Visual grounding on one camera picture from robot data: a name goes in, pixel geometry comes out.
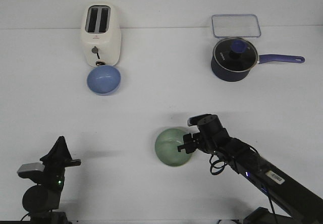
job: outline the purple handle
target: purple handle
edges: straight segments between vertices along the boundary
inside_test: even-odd
[[[305,62],[305,58],[301,56],[290,56],[290,55],[280,55],[280,54],[259,55],[259,64],[264,64],[271,61],[301,64]]]

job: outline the barcode sticker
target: barcode sticker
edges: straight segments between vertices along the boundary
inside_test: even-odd
[[[277,184],[282,184],[285,180],[280,177],[279,175],[275,174],[273,171],[269,170],[266,175],[271,178],[273,181],[275,181]]]

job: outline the container lid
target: container lid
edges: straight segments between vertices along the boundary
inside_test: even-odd
[[[212,29],[216,38],[261,36],[258,18],[254,14],[213,15]]]
[[[219,41],[213,49],[215,61],[231,72],[246,72],[257,64],[256,48],[240,37],[228,37]]]

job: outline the white toaster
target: white toaster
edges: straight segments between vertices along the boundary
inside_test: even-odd
[[[113,5],[92,3],[86,8],[81,25],[81,43],[91,66],[113,66],[118,62],[121,30]]]

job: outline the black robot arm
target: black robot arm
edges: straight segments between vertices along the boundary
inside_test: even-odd
[[[52,149],[40,159],[42,163],[23,164],[17,171],[18,176],[30,179],[37,185],[24,194],[22,204],[31,224],[70,224],[65,212],[52,211],[59,208],[61,193],[65,182],[65,168],[79,166],[81,160],[72,159],[64,136],[60,136]]]
[[[206,114],[193,117],[188,125],[196,125],[199,132],[185,135],[184,145],[178,147],[179,151],[185,149],[190,153],[199,149],[216,155],[295,221],[302,224],[323,223],[323,200],[262,158],[253,147],[230,137],[218,116]]]

